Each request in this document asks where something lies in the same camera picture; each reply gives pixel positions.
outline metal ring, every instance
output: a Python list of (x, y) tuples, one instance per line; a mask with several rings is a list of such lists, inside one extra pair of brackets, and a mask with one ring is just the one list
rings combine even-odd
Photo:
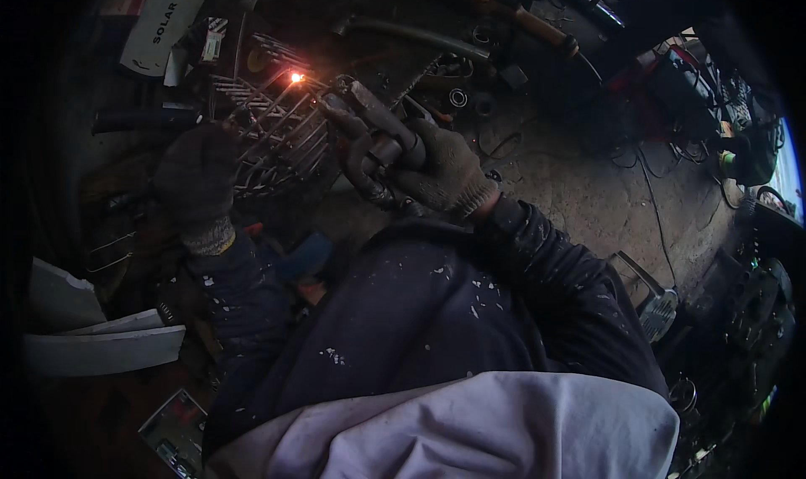
[(468, 104), (468, 95), (461, 89), (453, 89), (448, 93), (448, 100), (453, 106), (461, 108)]
[(473, 44), (476, 46), (487, 45), (490, 43), (489, 30), (482, 26), (476, 26), (473, 29)]

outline tools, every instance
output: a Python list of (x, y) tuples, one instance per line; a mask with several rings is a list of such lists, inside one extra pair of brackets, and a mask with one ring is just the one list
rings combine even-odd
[(419, 170), (426, 161), (425, 145), (361, 82), (341, 75), (334, 85), (317, 100), (326, 117), (350, 139), (338, 156), (344, 176), (369, 202), (383, 209), (398, 208), (400, 202), (378, 180), (377, 172), (391, 165)]
[(371, 17), (350, 16), (345, 20), (338, 21), (331, 29), (332, 32), (340, 37), (345, 37), (348, 32), (354, 30), (377, 31), (408, 38), (409, 40), (418, 41), (438, 50), (453, 52), (457, 56), (472, 61), (488, 62), (490, 59), (490, 52), (488, 50), (481, 49), (475, 45), (470, 45), (463, 41), (456, 40), (455, 38), (446, 37), (445, 35), (440, 35), (439, 33), (426, 29), (390, 23)]
[(517, 1), (508, 0), (462, 0), (468, 2), (478, 13), (498, 16), (541, 41), (548, 42), (572, 58), (579, 52), (579, 45), (572, 35), (567, 35), (551, 24), (529, 12)]

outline gloved hand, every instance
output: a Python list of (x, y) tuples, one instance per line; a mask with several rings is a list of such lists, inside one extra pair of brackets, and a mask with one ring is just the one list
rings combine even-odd
[(154, 187), (190, 252), (217, 255), (235, 240), (235, 170), (236, 139), (214, 125), (187, 131), (162, 157)]
[(458, 132), (418, 119), (410, 128), (422, 136), (426, 165), (420, 171), (395, 171), (398, 187), (435, 212), (466, 218), (497, 190), (481, 171), (478, 156)]

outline metal grate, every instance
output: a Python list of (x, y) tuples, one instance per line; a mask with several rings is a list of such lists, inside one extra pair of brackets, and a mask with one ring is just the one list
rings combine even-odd
[(221, 120), (238, 130), (236, 199), (288, 192), (316, 172), (329, 149), (327, 122), (315, 99), (327, 84), (290, 47), (262, 33), (253, 38), (271, 63), (266, 81), (210, 75), (210, 113), (216, 96), (234, 107)]

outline black pipe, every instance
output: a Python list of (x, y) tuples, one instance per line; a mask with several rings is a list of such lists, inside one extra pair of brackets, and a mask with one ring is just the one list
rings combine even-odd
[(197, 110), (180, 108), (102, 108), (95, 112), (92, 134), (141, 129), (186, 131), (202, 121)]

